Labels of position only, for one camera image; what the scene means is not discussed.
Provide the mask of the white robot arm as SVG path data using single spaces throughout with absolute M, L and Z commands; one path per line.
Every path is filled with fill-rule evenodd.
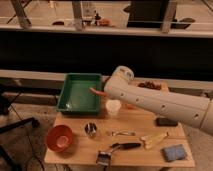
M 104 87 L 111 98 L 124 101 L 213 136 L 213 99 L 131 85 L 134 73 L 118 66 Z

